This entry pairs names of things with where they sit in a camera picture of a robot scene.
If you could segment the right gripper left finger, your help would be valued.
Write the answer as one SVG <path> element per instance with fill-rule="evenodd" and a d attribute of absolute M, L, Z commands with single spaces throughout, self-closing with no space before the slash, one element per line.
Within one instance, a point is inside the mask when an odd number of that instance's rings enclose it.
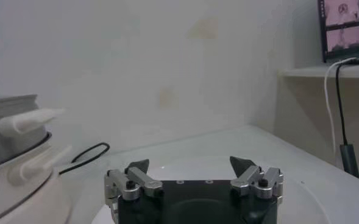
<path fill-rule="evenodd" d="M 157 198 L 163 195 L 163 182 L 147 175 L 149 160 L 131 162 L 122 172 L 108 170 L 104 175 L 105 204 L 117 203 L 119 197 L 125 201 L 138 200 L 141 195 Z"/>

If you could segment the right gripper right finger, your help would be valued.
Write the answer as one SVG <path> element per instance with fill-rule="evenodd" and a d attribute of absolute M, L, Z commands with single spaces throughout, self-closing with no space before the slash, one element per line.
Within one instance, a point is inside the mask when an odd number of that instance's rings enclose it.
<path fill-rule="evenodd" d="M 279 168 L 270 167 L 264 171 L 249 159 L 231 156 L 229 160 L 236 175 L 230 186 L 239 197 L 253 193 L 259 199 L 276 198 L 278 203 L 282 203 L 284 175 Z"/>

